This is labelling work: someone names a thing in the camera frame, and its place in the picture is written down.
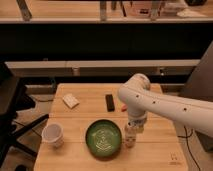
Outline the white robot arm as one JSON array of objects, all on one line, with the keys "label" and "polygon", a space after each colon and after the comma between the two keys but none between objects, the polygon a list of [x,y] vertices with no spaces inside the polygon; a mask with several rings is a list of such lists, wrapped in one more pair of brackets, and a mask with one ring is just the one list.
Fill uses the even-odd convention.
[{"label": "white robot arm", "polygon": [[134,74],[122,84],[118,98],[127,106],[133,126],[143,126],[147,112],[152,112],[213,137],[213,102],[152,92],[144,74]]}]

